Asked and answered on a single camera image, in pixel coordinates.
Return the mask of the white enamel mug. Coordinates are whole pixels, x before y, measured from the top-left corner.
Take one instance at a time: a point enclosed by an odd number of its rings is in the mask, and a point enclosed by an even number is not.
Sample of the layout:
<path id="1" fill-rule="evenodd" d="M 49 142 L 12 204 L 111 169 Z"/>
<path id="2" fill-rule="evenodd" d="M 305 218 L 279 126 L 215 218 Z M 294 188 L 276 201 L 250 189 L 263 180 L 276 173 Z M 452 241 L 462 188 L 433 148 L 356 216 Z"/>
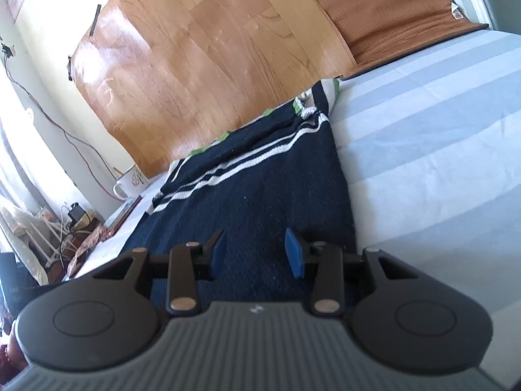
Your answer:
<path id="1" fill-rule="evenodd" d="M 142 173 L 140 168 L 134 164 L 128 171 L 124 172 L 115 182 L 112 192 L 120 200 L 137 198 L 145 192 L 150 185 L 148 178 Z"/>

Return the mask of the dark smartphone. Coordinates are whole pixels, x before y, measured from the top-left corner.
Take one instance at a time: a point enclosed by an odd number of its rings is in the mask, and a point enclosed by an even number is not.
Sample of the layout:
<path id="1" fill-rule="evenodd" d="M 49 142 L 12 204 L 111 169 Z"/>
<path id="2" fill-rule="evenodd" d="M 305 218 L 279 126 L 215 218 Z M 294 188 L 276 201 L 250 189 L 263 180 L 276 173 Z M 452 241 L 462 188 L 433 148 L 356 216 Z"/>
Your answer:
<path id="1" fill-rule="evenodd" d="M 142 197 L 138 196 L 132 199 L 129 199 L 128 202 L 125 202 L 123 207 L 119 210 L 116 217 L 109 223 L 109 226 L 105 229 L 103 234 L 103 240 L 107 240 L 113 237 L 118 230 L 122 227 L 126 219 L 130 216 L 134 208 L 139 205 Z"/>

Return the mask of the green knit sweater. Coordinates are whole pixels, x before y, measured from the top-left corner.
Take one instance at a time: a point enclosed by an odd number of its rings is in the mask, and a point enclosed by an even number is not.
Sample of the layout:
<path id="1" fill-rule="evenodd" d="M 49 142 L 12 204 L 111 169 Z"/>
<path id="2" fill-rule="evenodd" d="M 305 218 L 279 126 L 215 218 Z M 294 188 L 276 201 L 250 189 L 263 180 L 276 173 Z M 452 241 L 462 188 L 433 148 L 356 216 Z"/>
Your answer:
<path id="1" fill-rule="evenodd" d="M 291 106 L 295 111 L 296 115 L 298 115 L 302 119 L 306 119 L 312 114 L 312 109 L 318 109 L 320 90 L 323 92 L 325 96 L 325 105 L 327 106 L 326 111 L 329 113 L 334 107 L 336 99 L 339 95 L 340 82 L 341 81 L 339 80 L 339 78 L 320 80 L 308 90 L 305 90 L 301 94 L 297 95 L 292 101 L 290 101 Z M 270 116 L 273 112 L 279 110 L 287 103 L 281 104 L 276 108 L 266 109 L 259 117 L 256 117 L 254 120 L 252 120 L 251 122 L 247 123 L 239 129 L 244 129 L 244 127 L 249 126 L 250 124 L 260 120 L 261 118 Z M 192 150 L 189 153 L 189 156 L 204 153 L 210 147 L 214 147 L 219 143 L 225 141 L 226 138 L 228 138 L 229 135 L 235 131 L 225 131 L 221 137 L 215 139 L 210 144 Z"/>

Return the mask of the striped light blue bedsheet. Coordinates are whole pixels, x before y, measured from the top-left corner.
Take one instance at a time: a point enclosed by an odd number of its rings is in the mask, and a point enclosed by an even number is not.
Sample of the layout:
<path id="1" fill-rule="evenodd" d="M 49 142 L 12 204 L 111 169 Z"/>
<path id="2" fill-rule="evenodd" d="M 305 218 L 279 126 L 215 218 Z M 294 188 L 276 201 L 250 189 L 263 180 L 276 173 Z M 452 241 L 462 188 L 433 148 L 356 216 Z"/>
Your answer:
<path id="1" fill-rule="evenodd" d="M 330 125 L 358 248 L 462 293 L 485 317 L 476 366 L 417 374 L 374 359 L 345 321 L 223 301 L 170 322 L 88 390 L 503 390 L 520 380 L 520 38 L 485 31 L 341 81 Z"/>

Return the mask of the white drying rack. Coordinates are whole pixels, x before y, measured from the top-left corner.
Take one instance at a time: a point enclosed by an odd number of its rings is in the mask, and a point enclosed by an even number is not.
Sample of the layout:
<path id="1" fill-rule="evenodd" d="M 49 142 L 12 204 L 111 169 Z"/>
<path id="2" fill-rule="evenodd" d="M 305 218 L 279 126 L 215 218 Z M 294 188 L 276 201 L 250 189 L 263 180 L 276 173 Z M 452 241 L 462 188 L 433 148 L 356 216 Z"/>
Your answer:
<path id="1" fill-rule="evenodd" d="M 62 223 L 34 216 L 17 207 L 1 205 L 1 232 L 7 250 L 15 255 L 39 285 L 60 282 L 71 256 L 64 246 L 71 237 Z"/>

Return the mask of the black device box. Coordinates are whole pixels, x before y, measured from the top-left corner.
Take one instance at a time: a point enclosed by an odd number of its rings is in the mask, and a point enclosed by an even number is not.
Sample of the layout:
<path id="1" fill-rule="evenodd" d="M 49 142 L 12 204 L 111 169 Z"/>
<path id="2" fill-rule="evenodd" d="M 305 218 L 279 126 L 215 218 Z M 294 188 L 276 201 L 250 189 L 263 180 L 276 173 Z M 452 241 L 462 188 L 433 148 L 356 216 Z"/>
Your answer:
<path id="1" fill-rule="evenodd" d="M 1 299 L 8 314 L 16 318 L 44 291 L 26 267 L 17 263 L 14 253 L 1 253 Z"/>

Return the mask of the brown perforated cushion mat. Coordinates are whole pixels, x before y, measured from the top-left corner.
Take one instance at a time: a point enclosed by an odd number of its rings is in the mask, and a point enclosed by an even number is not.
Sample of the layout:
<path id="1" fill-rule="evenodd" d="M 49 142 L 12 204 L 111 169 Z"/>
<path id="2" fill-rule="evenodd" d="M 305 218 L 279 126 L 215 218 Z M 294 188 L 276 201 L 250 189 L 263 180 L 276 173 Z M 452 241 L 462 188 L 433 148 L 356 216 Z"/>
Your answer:
<path id="1" fill-rule="evenodd" d="M 453 0 L 315 0 L 354 56 L 349 79 L 443 41 L 488 28 L 455 13 Z"/>

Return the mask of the wood pattern vinyl mat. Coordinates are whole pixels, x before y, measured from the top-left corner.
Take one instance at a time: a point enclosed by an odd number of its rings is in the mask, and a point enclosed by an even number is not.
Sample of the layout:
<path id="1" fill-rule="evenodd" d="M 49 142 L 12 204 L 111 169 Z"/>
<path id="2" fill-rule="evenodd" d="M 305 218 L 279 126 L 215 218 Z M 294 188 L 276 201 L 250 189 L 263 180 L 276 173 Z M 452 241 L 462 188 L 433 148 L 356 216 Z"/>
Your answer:
<path id="1" fill-rule="evenodd" d="M 109 0 L 72 78 L 153 177 L 355 64 L 315 0 Z"/>

